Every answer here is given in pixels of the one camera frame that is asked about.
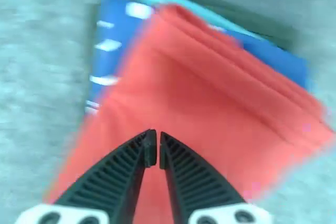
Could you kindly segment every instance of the red cloth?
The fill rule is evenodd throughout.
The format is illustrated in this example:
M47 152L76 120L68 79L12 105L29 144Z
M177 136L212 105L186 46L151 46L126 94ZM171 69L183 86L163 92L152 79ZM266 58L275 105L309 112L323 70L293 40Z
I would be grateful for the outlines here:
M304 89L189 11L167 5L130 50L99 112L87 119L47 201L149 128L182 141L242 195L254 197L332 138L320 103ZM158 166L145 172L134 223L173 223Z

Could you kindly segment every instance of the gray carpet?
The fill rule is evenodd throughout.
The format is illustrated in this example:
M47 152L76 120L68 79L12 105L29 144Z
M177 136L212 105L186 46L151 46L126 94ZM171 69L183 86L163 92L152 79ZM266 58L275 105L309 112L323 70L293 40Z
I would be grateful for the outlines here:
M336 1L227 1L300 31L295 52L310 61L313 93L336 112ZM90 5L97 2L0 0L1 224L40 202L73 145L88 88ZM257 204L277 224L336 223L335 158L328 150L294 168Z

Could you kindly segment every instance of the screw hole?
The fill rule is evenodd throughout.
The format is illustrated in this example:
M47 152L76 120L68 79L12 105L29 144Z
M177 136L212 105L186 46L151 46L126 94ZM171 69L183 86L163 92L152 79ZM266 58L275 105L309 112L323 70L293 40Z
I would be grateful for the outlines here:
M38 224L57 224L61 216L57 212L50 212L42 217Z
M255 218L247 211L238 211L235 213L235 218L238 223L253 223Z
M99 224L99 220L96 217L87 217L80 224Z
M202 216L197 220L197 224L217 224L217 221L210 216Z

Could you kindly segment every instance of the stack of folded cloth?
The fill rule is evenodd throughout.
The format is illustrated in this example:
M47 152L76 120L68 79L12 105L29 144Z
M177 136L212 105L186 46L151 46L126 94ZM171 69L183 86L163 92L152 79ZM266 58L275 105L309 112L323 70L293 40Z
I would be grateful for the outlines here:
M259 197L332 141L307 91L307 63L287 51L292 36L215 0L102 0L89 114L48 202L146 129L179 139L244 197ZM172 223L169 204L165 173L148 169L134 223Z

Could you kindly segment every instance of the white print on blue fabric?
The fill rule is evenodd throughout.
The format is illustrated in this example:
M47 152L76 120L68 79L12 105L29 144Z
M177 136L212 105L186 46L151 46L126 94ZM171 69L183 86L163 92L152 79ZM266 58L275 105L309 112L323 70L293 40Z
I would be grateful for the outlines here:
M128 16L134 18L147 19L152 15L153 8L148 5L130 2L126 4L125 12Z
M115 41L113 39L106 39L103 42L95 45L95 48L106 52L117 50L119 47L121 47L121 42Z
M95 107L95 108L99 107L98 103L92 102L92 101L89 101L89 100L86 101L86 104L89 105L89 106L91 106L91 107Z
M118 80L119 78L115 76L105 76L105 77L90 76L90 81L103 86L114 85L118 82Z
M114 24L100 20L100 21L97 21L97 26L105 27L105 28L112 28Z
M85 107L85 112L90 114L96 114L98 110L91 108L91 107Z

